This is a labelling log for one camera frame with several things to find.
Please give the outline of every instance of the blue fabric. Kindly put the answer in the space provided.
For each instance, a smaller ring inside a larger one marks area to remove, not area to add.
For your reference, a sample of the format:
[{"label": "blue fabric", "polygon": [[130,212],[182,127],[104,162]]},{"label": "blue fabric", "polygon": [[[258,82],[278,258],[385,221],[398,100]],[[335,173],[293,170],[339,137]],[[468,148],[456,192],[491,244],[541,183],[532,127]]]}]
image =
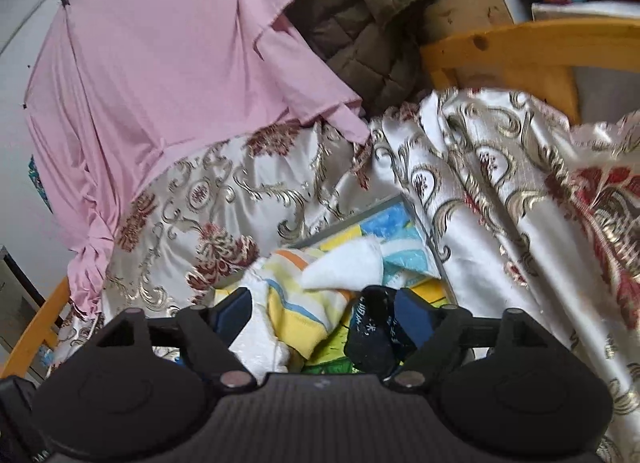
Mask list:
[{"label": "blue fabric", "polygon": [[399,227],[409,223],[409,214],[406,213],[402,202],[396,203],[384,212],[378,212],[360,223],[360,229],[365,235],[373,234],[380,239],[389,239]]},{"label": "blue fabric", "polygon": [[215,307],[218,312],[215,331],[218,338],[222,340],[222,344],[226,347],[229,347],[240,334],[246,323],[251,319],[252,314],[251,293],[244,288],[244,293],[242,295],[237,294],[239,298],[233,299],[234,293]]},{"label": "blue fabric", "polygon": [[421,300],[410,289],[403,288],[396,293],[394,303],[398,324],[418,349],[433,335],[431,313],[419,305]]},{"label": "blue fabric", "polygon": [[51,205],[49,203],[49,199],[47,199],[47,193],[44,192],[42,180],[40,179],[40,175],[38,174],[38,167],[36,167],[36,161],[34,160],[33,156],[31,156],[31,160],[29,162],[29,178],[31,179],[31,183],[33,183],[42,200],[45,202],[49,210],[51,210]]}]

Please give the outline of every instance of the quilted jacket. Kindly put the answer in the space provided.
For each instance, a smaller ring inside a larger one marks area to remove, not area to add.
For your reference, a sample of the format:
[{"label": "quilted jacket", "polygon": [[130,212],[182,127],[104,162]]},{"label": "quilted jacket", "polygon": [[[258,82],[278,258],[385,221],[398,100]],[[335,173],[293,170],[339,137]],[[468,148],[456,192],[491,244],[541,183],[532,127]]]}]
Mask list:
[{"label": "quilted jacket", "polygon": [[419,17],[425,1],[296,0],[287,17],[375,116],[415,87],[420,59],[405,23]]}]

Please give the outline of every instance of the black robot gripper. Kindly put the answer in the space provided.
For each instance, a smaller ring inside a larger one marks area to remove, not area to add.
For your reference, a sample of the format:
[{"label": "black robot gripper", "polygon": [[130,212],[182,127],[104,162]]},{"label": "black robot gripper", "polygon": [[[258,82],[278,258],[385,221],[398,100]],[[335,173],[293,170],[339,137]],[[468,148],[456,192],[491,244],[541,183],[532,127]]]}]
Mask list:
[{"label": "black robot gripper", "polygon": [[[433,334],[383,382],[271,374],[258,385],[228,350],[251,315],[241,288],[173,318],[123,311],[20,395],[27,407],[15,407],[18,379],[0,382],[0,428],[16,454],[52,463],[598,461],[607,387],[527,313],[474,318],[399,291]],[[153,346],[178,348],[184,365]],[[481,347],[491,354],[463,363]]]}]

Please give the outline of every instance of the wooden frame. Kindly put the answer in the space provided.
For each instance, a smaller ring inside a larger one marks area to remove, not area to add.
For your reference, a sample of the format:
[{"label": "wooden frame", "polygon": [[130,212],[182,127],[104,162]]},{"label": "wooden frame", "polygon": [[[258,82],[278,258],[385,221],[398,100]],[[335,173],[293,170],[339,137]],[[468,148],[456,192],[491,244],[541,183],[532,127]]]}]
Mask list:
[{"label": "wooden frame", "polygon": [[25,376],[42,344],[51,349],[58,345],[58,336],[51,328],[69,301],[69,296],[69,282],[65,277],[22,333],[6,364],[0,369],[0,378],[9,375]]},{"label": "wooden frame", "polygon": [[[572,66],[640,72],[640,21],[553,20],[447,37],[420,49],[434,88],[458,86],[457,68],[499,68],[501,87],[529,92],[580,122]],[[65,278],[33,318],[0,377],[24,376],[41,344],[58,343],[51,327],[69,299]]]}]

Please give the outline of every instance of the white satin curtain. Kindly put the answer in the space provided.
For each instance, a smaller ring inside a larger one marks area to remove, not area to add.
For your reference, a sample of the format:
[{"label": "white satin curtain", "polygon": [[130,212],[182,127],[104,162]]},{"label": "white satin curtain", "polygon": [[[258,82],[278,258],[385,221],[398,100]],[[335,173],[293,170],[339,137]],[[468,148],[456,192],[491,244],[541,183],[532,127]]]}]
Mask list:
[{"label": "white satin curtain", "polygon": [[599,454],[640,461],[640,113],[570,129],[516,92],[449,90],[372,123],[374,154],[416,203],[458,302],[526,310],[609,385]]},{"label": "white satin curtain", "polygon": [[[404,192],[459,304],[520,307],[571,348],[614,397],[601,457],[640,462],[639,120],[570,129],[523,93],[449,90],[375,118],[364,148],[318,123],[196,151],[121,220],[102,318],[130,305],[171,315],[258,251]],[[91,328],[70,315],[56,364]]]}]

